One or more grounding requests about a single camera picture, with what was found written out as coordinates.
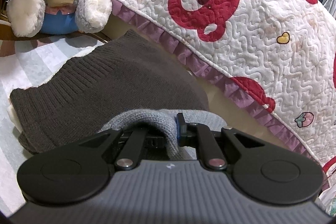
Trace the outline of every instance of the plush toy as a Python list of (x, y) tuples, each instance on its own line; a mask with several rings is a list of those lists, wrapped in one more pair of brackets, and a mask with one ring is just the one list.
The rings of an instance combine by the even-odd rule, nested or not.
[(6, 11), (17, 37), (33, 37), (38, 32), (94, 33), (106, 25), (112, 3), (110, 0), (10, 0)]

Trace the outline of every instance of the white fluffy foot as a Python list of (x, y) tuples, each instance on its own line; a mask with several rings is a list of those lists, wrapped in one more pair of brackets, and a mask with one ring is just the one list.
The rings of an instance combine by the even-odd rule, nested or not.
[(17, 37), (36, 35), (42, 27), (44, 11), (44, 0), (10, 0), (6, 12), (14, 35)]
[(93, 28), (103, 29), (112, 12), (111, 0), (85, 0), (85, 19)]

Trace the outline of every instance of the silver bolt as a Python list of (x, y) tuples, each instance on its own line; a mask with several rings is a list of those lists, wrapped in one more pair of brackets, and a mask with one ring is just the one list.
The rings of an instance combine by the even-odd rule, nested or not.
[(133, 165), (133, 161), (130, 159), (120, 159), (117, 160), (116, 164), (120, 167), (130, 167)]
[(225, 161), (222, 159), (211, 159), (209, 160), (209, 165), (213, 167), (223, 167), (225, 165)]

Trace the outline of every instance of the white and gray striped sheet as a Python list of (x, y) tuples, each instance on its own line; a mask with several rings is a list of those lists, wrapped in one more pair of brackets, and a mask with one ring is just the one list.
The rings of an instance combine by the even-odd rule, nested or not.
[(85, 55), (103, 44), (86, 35), (48, 39), (50, 43), (16, 41), (15, 54), (0, 57), (0, 210), (6, 216), (25, 202), (16, 182), (16, 172), (30, 156), (19, 144), (19, 132), (7, 113), (11, 91), (39, 86), (71, 57)]

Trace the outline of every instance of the white quilted blanket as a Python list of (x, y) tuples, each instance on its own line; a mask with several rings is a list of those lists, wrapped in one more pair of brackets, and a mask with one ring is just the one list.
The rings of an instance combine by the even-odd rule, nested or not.
[(336, 21), (318, 0), (117, 0), (177, 38), (336, 163)]

